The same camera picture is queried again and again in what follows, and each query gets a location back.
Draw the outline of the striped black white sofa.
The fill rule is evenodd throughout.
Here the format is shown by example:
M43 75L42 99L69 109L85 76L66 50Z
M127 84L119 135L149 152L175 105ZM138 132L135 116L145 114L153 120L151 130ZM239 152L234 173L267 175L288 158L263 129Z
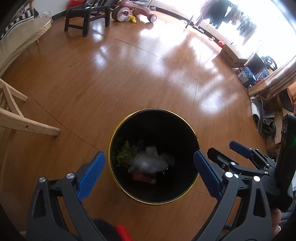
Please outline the striped black white sofa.
M39 16L39 12L33 8L22 8L20 9L12 18L10 23L6 26L4 32L1 35L1 40L4 39L12 30L13 28L17 27L24 22L30 21L33 18Z

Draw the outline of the cardboard box on floor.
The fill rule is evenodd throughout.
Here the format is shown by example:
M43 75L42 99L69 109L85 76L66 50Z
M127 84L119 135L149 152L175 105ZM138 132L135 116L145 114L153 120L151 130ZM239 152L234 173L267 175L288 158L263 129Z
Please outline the cardboard box on floor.
M222 47L219 55L230 68L243 67L249 57L247 52L242 51L240 48L229 44L225 44Z

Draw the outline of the yellow popcorn snack bag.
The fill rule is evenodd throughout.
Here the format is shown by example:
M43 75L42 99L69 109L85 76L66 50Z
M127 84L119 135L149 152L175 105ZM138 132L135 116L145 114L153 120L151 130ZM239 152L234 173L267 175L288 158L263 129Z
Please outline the yellow popcorn snack bag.
M137 147L131 145L128 141L125 142L122 150L117 154L116 160L119 163L131 164L137 154Z

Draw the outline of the black wooden chair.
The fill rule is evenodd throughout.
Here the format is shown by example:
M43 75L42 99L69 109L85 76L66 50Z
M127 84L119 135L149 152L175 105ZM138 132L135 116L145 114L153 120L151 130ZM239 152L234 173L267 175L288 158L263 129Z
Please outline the black wooden chair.
M111 9L107 1L93 1L88 3L84 1L79 6L73 6L67 10L64 31L67 32L69 28L82 30L82 36L87 37L89 26L92 21L104 19L105 27L110 27L110 13ZM83 18L83 25L70 24L72 18Z

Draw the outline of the red cigarette box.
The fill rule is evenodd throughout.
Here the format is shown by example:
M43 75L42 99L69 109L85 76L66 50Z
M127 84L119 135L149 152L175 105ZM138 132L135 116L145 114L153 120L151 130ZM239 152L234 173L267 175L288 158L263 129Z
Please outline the red cigarette box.
M156 179L147 176L145 173L138 172L132 173L132 179L135 181L145 182L149 184L154 184L156 182Z

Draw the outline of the black gold trash bin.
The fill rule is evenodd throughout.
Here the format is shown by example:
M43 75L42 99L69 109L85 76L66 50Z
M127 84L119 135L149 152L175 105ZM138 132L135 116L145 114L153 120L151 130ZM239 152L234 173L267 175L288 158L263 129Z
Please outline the black gold trash bin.
M131 199L162 205L185 196L198 171L193 157L199 140L176 113L145 108L128 115L115 128L107 151L115 183Z

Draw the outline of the pink kids tricycle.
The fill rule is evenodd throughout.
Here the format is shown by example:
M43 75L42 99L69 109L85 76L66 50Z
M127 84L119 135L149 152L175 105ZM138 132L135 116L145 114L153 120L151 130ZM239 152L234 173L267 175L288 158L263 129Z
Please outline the pink kids tricycle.
M157 16L151 12L149 6L152 1L118 1L112 11L111 17L117 22L129 21L136 23L137 16L146 16L150 23L157 20Z

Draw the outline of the wooden table leg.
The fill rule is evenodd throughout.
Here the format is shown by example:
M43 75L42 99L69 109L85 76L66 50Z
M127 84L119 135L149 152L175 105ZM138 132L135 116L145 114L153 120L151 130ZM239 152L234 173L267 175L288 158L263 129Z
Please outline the wooden table leg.
M1 79L1 89L10 111L1 107L1 127L12 130L37 133L41 135L58 136L61 132L59 128L46 125L23 116L14 97L26 102L28 97Z

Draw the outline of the clear plastic bag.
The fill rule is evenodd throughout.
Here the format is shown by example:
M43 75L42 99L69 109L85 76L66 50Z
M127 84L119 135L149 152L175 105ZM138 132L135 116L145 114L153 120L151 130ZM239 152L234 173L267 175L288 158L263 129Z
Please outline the clear plastic bag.
M167 168L166 158L158 154L156 147L147 147L144 152L136 154L128 171L136 170L142 173L154 174L165 171Z

